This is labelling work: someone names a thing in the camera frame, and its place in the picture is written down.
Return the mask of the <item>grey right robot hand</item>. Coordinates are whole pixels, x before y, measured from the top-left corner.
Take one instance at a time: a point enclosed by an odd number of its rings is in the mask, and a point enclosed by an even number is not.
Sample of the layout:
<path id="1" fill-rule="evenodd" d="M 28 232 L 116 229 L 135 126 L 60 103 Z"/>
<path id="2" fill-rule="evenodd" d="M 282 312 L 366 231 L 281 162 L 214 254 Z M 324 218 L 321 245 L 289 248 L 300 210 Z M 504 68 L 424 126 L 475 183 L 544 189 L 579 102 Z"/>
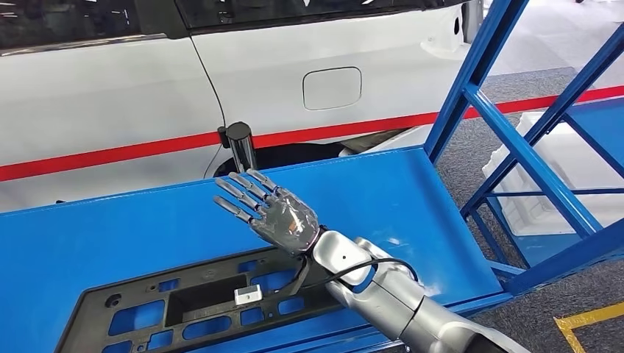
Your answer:
<path id="1" fill-rule="evenodd" d="M 235 202 L 219 195 L 213 197 L 214 202 L 247 224 L 259 238 L 293 256 L 311 249 L 321 235 L 315 211 L 261 172 L 249 168 L 247 175 L 252 180 L 235 172 L 228 174 L 228 180 L 216 177 L 216 185 Z"/>

